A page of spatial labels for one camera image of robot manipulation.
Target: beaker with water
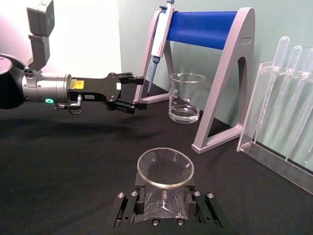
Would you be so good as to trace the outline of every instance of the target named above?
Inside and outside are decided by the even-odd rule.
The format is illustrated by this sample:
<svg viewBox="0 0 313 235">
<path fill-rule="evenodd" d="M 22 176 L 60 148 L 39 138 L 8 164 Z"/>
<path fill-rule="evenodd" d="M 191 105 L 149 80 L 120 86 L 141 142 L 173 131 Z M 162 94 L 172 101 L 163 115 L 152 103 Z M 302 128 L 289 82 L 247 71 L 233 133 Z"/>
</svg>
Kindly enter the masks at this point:
<svg viewBox="0 0 313 235">
<path fill-rule="evenodd" d="M 146 182 L 143 220 L 188 219 L 185 185 L 194 166 L 187 156 L 170 148 L 151 149 L 140 156 L 137 170 Z"/>
<path fill-rule="evenodd" d="M 200 117 L 205 77 L 194 73 L 174 73 L 170 79 L 170 118 L 182 124 L 196 122 Z"/>
</svg>

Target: black tabletop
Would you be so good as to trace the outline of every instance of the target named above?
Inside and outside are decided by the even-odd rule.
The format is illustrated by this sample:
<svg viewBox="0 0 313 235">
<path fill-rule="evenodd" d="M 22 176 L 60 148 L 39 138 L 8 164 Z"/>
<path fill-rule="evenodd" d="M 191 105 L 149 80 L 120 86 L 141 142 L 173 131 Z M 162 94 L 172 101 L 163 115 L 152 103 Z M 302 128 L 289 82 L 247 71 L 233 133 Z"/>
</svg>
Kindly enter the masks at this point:
<svg viewBox="0 0 313 235">
<path fill-rule="evenodd" d="M 134 188 L 137 159 L 156 147 L 190 157 L 197 189 L 214 193 L 241 234 L 313 234 L 311 194 L 236 152 L 238 139 L 196 154 L 198 125 L 171 121 L 166 101 L 135 115 L 92 102 L 79 116 L 43 103 L 0 111 L 0 234 L 99 234 L 117 192 Z M 212 133 L 226 128 L 215 120 Z"/>
</svg>

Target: blue pipette holder bar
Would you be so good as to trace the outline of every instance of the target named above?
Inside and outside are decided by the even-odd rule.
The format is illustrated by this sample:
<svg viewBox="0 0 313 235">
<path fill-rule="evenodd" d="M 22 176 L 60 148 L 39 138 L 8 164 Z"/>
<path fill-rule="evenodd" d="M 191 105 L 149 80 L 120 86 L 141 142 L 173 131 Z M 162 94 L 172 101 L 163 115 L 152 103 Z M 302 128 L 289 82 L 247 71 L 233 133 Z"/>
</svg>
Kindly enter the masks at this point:
<svg viewBox="0 0 313 235">
<path fill-rule="evenodd" d="M 157 27 L 157 11 L 151 22 L 148 34 L 141 76 L 146 76 L 151 59 L 154 32 Z M 178 12 L 173 14 L 164 50 L 169 76 L 174 73 L 170 41 L 223 50 L 221 60 L 212 84 L 203 116 L 192 144 L 192 149 L 203 153 L 240 136 L 252 92 L 252 60 L 255 36 L 255 13 L 253 8 L 240 8 L 238 11 L 223 12 Z M 222 90 L 235 66 L 239 70 L 239 120 L 229 130 L 208 137 Z M 135 102 L 149 103 L 168 100 L 169 94 L 142 98 L 143 85 L 136 90 Z"/>
</svg>

